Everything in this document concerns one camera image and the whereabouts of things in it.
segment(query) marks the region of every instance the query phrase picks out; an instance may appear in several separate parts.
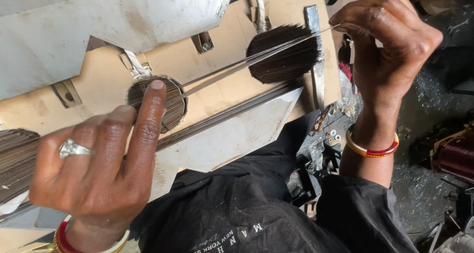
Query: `plastic bag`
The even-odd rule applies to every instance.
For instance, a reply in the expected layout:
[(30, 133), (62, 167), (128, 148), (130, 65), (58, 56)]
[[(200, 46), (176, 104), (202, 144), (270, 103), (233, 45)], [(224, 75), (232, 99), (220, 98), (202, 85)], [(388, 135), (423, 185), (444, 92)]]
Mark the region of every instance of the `plastic bag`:
[(338, 71), (342, 98), (337, 100), (336, 104), (345, 115), (352, 117), (356, 113), (354, 107), (357, 104), (357, 96), (352, 94), (352, 83), (347, 79), (346, 74), (340, 69)]
[(323, 169), (323, 151), (324, 151), (324, 144), (323, 138), (319, 137), (311, 146), (310, 146), (310, 154), (311, 165), (316, 168), (316, 170)]

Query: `stack of metal strips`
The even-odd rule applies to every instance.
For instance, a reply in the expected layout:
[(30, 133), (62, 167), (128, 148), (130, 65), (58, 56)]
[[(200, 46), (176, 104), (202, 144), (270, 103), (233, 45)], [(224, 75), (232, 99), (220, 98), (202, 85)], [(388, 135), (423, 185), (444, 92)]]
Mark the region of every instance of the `stack of metal strips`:
[[(154, 80), (162, 80), (166, 85), (166, 99), (171, 99), (182, 94), (178, 84), (172, 80), (161, 77), (150, 77), (135, 82), (127, 93), (127, 104), (133, 106), (137, 111), (143, 102), (146, 88)], [(184, 116), (186, 109), (185, 100), (176, 102), (167, 108), (166, 113), (161, 120), (161, 133), (166, 133), (178, 125)]]
[(0, 204), (22, 193), (35, 171), (39, 134), (24, 130), (0, 131)]
[[(255, 36), (248, 46), (247, 56), (311, 34), (309, 28), (300, 24), (277, 27)], [(264, 84), (288, 81), (303, 77), (314, 66), (318, 55), (317, 38), (312, 37), (252, 65), (249, 69), (252, 76)]]

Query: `cardboard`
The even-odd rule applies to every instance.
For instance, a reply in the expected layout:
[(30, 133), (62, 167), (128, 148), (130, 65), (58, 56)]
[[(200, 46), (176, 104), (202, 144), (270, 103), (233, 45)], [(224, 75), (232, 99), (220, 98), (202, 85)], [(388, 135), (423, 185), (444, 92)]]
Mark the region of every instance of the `cardboard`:
[[(318, 5), (321, 29), (329, 28), (324, 0), (264, 0), (271, 7), (273, 26), (304, 23), (303, 8)], [(191, 38), (165, 44), (138, 55), (148, 63), (152, 75), (167, 75), (183, 84), (186, 91), (197, 85), (202, 76), (246, 56), (246, 48), (256, 35), (251, 20), (253, 0), (230, 4), (219, 27), (209, 30), (214, 48), (198, 54)], [(337, 61), (331, 32), (321, 34), (325, 54), (325, 105), (340, 98)], [(123, 50), (113, 45), (86, 53), (79, 76), (71, 79), (82, 104), (65, 109), (50, 86), (0, 102), (0, 128), (25, 128), (41, 135), (77, 124), (91, 116), (110, 113), (125, 103), (126, 92), (134, 82), (131, 64), (122, 57)], [(289, 121), (314, 110), (310, 74), (301, 81), (305, 89)], [(188, 98), (188, 112), (171, 133), (204, 120), (222, 110), (267, 91), (275, 84), (253, 79), (248, 69), (207, 87)]]

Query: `white rope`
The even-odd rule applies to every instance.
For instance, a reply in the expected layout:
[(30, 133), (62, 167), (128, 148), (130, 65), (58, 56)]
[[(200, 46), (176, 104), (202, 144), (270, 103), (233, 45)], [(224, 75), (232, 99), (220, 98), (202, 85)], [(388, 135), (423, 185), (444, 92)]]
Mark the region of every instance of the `white rope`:
[(256, 22), (256, 28), (257, 28), (257, 33), (260, 32), (265, 32), (267, 31), (265, 27), (265, 3), (264, 0), (256, 0), (257, 1), (257, 22)]
[(132, 51), (124, 49), (125, 53), (128, 56), (128, 59), (132, 63), (132, 76), (135, 80), (150, 77), (151, 76), (151, 68), (150, 66), (143, 67), (137, 59), (137, 56)]

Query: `red and white bangle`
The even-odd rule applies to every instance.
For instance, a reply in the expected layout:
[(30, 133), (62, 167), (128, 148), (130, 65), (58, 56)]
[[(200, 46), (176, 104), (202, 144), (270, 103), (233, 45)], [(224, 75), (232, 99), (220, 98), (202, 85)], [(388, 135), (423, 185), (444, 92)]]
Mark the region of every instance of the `red and white bangle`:
[(351, 149), (354, 152), (358, 153), (359, 155), (362, 155), (364, 157), (369, 157), (369, 158), (384, 158), (393, 154), (398, 148), (399, 140), (398, 140), (397, 133), (395, 133), (394, 142), (392, 143), (392, 145), (385, 150), (370, 150), (370, 149), (362, 148), (358, 146), (356, 143), (354, 143), (354, 141), (352, 140), (351, 135), (352, 135), (353, 128), (354, 128), (354, 125), (352, 124), (351, 127), (347, 129), (346, 141), (347, 141), (347, 145), (349, 145), (349, 147), (351, 147)]
[[(69, 244), (69, 242), (66, 239), (66, 226), (71, 219), (71, 215), (68, 215), (66, 218), (64, 218), (61, 222), (61, 224), (58, 226), (58, 229), (55, 232), (55, 237), (54, 237), (54, 245), (55, 249), (59, 253), (82, 253), (79, 250), (76, 250)], [(130, 235), (130, 230), (125, 231), (123, 234), (122, 238), (115, 243), (110, 249), (102, 251), (101, 253), (117, 253), (119, 252), (127, 242), (128, 236)]]

